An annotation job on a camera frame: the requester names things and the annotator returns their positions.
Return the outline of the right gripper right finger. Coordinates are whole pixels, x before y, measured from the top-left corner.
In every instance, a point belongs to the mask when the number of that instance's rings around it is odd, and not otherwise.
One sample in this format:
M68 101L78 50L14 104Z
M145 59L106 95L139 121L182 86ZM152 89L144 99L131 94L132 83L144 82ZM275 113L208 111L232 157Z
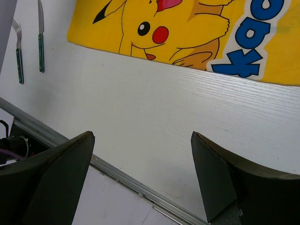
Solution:
M299 224L299 175L257 164L198 132L192 133L191 147L210 224Z

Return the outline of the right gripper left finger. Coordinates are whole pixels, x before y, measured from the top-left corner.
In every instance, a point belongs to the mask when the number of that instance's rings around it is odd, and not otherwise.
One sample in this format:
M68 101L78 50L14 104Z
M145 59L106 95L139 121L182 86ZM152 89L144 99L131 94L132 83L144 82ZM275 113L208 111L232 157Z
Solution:
M95 137L86 131L0 168L2 225L70 225L90 165Z

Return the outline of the yellow Pikachu placemat cloth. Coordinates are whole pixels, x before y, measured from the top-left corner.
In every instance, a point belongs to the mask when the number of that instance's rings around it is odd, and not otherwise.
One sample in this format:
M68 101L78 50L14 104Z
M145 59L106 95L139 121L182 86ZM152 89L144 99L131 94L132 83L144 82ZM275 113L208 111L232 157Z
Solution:
M180 67L300 84L297 0L79 0L67 40Z

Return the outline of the green handled fork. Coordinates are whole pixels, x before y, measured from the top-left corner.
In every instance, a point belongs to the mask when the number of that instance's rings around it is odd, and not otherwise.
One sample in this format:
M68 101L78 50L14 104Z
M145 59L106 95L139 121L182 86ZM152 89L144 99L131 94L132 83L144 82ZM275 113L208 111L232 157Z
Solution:
M22 57L22 47L21 47L22 30L14 19L11 20L11 24L17 36L16 60L17 60L17 69L18 69L18 79L20 84L24 84L23 57Z

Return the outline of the green handled knife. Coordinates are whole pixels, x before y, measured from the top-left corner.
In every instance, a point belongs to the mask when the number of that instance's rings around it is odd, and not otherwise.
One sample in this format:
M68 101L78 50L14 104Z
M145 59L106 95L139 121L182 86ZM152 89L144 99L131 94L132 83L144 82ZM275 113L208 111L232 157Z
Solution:
M39 71L45 72L45 51L44 51L44 15L41 0L37 1L38 4L38 47L39 47Z

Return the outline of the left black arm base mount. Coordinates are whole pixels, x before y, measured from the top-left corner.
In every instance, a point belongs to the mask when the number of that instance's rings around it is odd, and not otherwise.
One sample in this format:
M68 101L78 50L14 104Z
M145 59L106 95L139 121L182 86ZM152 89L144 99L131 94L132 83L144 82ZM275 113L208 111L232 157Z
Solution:
M16 125L0 121L0 165L20 161L50 147Z

